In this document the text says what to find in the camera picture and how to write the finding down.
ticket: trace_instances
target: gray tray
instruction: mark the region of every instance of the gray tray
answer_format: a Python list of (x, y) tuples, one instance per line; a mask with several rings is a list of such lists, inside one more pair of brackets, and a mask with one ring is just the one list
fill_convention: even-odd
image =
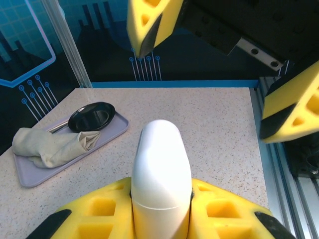
[[(68, 119), (69, 117), (63, 118), (57, 121), (56, 123), (44, 128), (44, 130), (49, 130)], [(108, 126), (106, 126), (104, 129), (100, 130), (101, 136), (99, 140), (96, 142), (96, 145), (94, 148), (92, 148), (87, 153), (82, 154), (79, 157), (73, 159), (72, 161), (56, 168), (38, 168), (34, 165), (33, 162), (29, 161), (27, 157), (17, 156), (14, 154), (15, 165), (16, 165), (16, 169), (18, 172), (18, 177), (19, 177), (19, 181), (21, 185), (27, 188), (31, 188), (43, 183), (44, 181), (48, 180), (49, 178), (53, 177), (57, 173), (66, 169), (73, 163), (76, 163), (80, 159), (84, 158), (86, 155), (94, 152), (99, 147), (103, 146), (104, 144), (120, 136), (128, 129), (128, 127), (129, 127), (128, 120), (125, 119), (119, 113), (115, 113), (115, 116), (112, 119), (111, 123)], [(68, 127), (66, 127), (57, 133), (69, 133), (69, 132), (71, 132), (71, 130)]]

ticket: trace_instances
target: white cylindrical object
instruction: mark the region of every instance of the white cylindrical object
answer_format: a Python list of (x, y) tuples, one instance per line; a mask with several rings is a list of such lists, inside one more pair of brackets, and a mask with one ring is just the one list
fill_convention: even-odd
[(142, 130), (132, 173), (137, 239), (186, 239), (191, 172), (178, 128), (155, 120)]

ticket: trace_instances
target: folded napkin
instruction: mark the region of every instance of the folded napkin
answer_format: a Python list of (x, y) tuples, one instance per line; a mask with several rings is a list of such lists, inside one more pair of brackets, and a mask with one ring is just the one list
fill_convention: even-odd
[(40, 129), (20, 128), (12, 141), (16, 155), (29, 157), (40, 168), (54, 168), (93, 148), (100, 132), (53, 134)]

